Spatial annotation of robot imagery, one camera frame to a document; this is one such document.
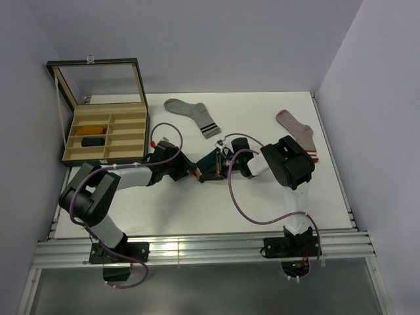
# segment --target gray sock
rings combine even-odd
[[[203,103],[190,104],[182,100],[170,98],[163,105],[168,112],[193,119],[206,139],[221,133],[221,129],[211,118]]]

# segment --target gray wall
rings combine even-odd
[[[54,85],[58,56],[23,0],[0,1],[0,314],[14,314],[36,241],[51,226],[64,168]]]
[[[418,314],[420,2],[364,1],[318,104],[358,224],[394,307]]]
[[[147,93],[317,91],[362,0],[27,0],[60,58],[137,57]]]

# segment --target orange folded sock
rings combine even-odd
[[[103,135],[105,131],[105,127],[101,126],[83,126],[82,128],[76,131],[76,136]]]

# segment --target storage box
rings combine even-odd
[[[141,162],[147,154],[150,117],[137,59],[88,56],[87,60],[48,61],[46,66],[73,112],[63,164]],[[104,133],[78,135],[85,126],[103,127]],[[103,145],[82,146],[84,138],[101,138],[96,141]]]

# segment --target sock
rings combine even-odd
[[[221,129],[211,118],[203,103],[190,104],[170,98],[163,105],[168,112],[193,119],[206,139],[221,133]]]
[[[316,147],[312,139],[314,131],[308,126],[299,123],[287,110],[280,110],[276,120],[295,138],[296,142],[310,155],[314,162],[318,162]]]

